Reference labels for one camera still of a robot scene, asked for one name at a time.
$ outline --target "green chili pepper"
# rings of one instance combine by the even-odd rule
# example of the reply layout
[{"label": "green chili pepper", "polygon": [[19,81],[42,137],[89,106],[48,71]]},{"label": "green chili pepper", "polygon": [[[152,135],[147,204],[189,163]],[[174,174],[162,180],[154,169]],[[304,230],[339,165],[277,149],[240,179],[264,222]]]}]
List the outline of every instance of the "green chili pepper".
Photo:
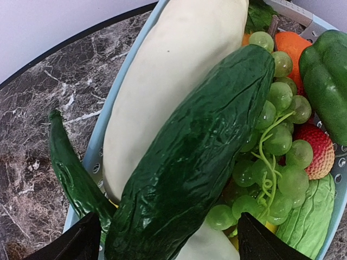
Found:
[{"label": "green chili pepper", "polygon": [[299,65],[312,108],[331,139],[347,145],[347,34],[324,32],[303,51]]}]

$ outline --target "red fruit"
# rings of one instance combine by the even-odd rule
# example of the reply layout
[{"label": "red fruit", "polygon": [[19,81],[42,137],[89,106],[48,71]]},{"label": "red fruit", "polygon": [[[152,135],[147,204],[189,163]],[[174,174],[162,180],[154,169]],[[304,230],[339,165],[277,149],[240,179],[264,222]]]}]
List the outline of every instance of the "red fruit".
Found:
[{"label": "red fruit", "polygon": [[313,149],[313,160],[305,169],[310,180],[325,177],[334,164],[335,152],[333,143],[319,127],[306,123],[300,126],[294,140],[302,139],[310,143]]}]

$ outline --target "cucumber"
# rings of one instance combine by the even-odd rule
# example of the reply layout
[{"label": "cucumber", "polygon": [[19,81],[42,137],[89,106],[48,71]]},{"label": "cucumber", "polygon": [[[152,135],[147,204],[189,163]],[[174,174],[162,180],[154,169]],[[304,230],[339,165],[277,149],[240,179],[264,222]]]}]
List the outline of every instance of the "cucumber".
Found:
[{"label": "cucumber", "polygon": [[54,173],[79,218],[90,212],[99,216],[101,241],[105,242],[117,208],[106,199],[74,152],[60,112],[56,109],[51,111],[49,121],[49,149]]},{"label": "cucumber", "polygon": [[279,226],[277,237],[305,256],[316,259],[329,227],[335,201],[335,183],[331,174],[310,180],[303,205],[293,209]]},{"label": "cucumber", "polygon": [[269,52],[240,48],[176,108],[125,185],[106,237],[107,260],[178,255],[227,183],[273,75]]}]

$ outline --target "marble countertop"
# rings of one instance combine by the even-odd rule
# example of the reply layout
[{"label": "marble countertop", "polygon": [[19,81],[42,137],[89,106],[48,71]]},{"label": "marble countertop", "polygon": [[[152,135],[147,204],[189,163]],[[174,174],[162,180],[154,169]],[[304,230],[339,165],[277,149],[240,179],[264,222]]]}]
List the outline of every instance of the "marble countertop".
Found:
[{"label": "marble countertop", "polygon": [[[68,201],[52,170],[48,119],[64,112],[80,158],[107,93],[149,13],[82,38],[0,90],[0,259],[21,260],[62,234]],[[302,28],[286,19],[283,27]],[[347,259],[345,212],[325,257]]]}]

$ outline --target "grape stem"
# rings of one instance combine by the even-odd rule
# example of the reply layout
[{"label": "grape stem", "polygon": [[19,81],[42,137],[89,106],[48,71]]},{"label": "grape stem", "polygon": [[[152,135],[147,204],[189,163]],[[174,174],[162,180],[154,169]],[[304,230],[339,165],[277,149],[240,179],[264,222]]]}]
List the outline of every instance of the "grape stem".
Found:
[{"label": "grape stem", "polygon": [[276,187],[277,187],[277,175],[278,176],[282,176],[280,172],[275,170],[275,157],[273,155],[273,165],[271,165],[271,163],[267,160],[267,158],[264,155],[262,146],[263,143],[269,138],[268,137],[268,133],[277,125],[279,125],[280,123],[282,123],[284,120],[286,120],[287,118],[289,118],[292,114],[294,114],[294,111],[284,115],[283,117],[281,117],[280,119],[276,119],[275,123],[273,123],[271,126],[269,126],[265,132],[263,132],[263,134],[261,135],[260,141],[259,141],[259,154],[260,154],[260,159],[266,164],[266,166],[269,168],[271,174],[272,174],[272,187],[270,185],[267,185],[266,183],[266,175],[264,174],[263,180],[262,180],[262,193],[260,194],[260,196],[257,198],[257,201],[259,201],[259,199],[261,199],[264,195],[267,195],[269,197],[269,202],[267,203],[267,206],[265,208],[265,210],[260,213],[260,215],[258,216],[258,218],[262,218],[268,211],[269,208],[271,206],[271,204],[273,203],[273,200],[275,198],[275,194],[276,194]]},{"label": "grape stem", "polygon": [[274,51],[277,51],[277,44],[276,44],[276,39],[275,39],[275,35],[278,29],[278,25],[280,23],[280,18],[278,18],[278,16],[273,15],[272,16],[272,20],[271,20],[271,24],[269,29],[267,30],[267,33],[271,35],[273,42],[274,42]]}]

